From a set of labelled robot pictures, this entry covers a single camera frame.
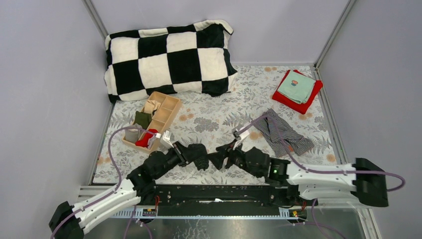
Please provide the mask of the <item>grey striped underwear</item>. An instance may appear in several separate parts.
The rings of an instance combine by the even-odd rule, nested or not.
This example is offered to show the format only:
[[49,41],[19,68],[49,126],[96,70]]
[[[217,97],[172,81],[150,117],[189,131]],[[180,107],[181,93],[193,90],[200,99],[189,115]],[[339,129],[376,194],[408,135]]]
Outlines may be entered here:
[[254,120],[253,126],[263,134],[276,157],[283,157],[291,151],[301,156],[315,146],[310,139],[297,133],[273,109]]

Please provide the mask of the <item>wooden divided organizer box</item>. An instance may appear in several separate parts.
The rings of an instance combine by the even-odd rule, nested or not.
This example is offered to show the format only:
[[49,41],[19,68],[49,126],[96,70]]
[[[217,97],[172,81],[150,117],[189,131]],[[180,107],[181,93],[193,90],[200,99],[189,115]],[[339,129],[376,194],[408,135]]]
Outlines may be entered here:
[[158,147],[162,146],[162,144],[160,143],[159,137],[164,131],[168,130],[169,127],[171,126],[173,120],[175,119],[177,113],[179,112],[182,106],[182,101],[178,98],[175,98],[175,97],[172,97],[160,92],[153,92],[147,100],[156,100],[161,103],[160,108],[156,110],[154,114],[152,115],[152,122],[150,123],[148,129],[143,129],[141,126],[137,124],[133,124],[134,121],[132,122],[132,125],[140,127],[142,129],[140,131],[141,135],[139,139],[141,139],[144,136],[144,134],[148,133],[148,130],[152,128],[156,129],[158,133],[155,134],[155,136],[152,139],[152,143],[149,145],[148,148],[139,147],[139,146],[136,146],[134,143],[126,141],[124,138],[125,135],[122,138],[122,142],[126,144],[127,146],[132,147],[134,149],[140,150],[145,153],[151,153],[157,150]]

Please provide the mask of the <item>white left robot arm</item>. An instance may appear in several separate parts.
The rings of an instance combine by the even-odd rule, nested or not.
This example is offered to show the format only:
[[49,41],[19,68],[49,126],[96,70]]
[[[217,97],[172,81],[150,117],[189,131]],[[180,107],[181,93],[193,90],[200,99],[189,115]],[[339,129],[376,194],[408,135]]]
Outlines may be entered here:
[[155,181],[168,171],[187,166],[195,159],[195,148],[175,142],[167,153],[152,152],[143,164],[116,185],[83,202],[59,204],[48,224],[52,239],[82,239],[98,223],[117,211],[154,200]]

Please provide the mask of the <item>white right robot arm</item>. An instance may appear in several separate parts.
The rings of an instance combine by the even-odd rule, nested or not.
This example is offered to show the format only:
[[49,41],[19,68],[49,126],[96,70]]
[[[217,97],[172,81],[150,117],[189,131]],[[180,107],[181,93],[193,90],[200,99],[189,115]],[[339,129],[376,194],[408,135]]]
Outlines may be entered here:
[[227,167],[235,165],[274,187],[287,187],[288,203],[298,205],[303,200],[319,198],[356,199],[371,207],[387,207],[387,185],[383,169],[365,158],[353,164],[298,166],[289,160],[270,157],[256,147],[243,151],[229,147]]

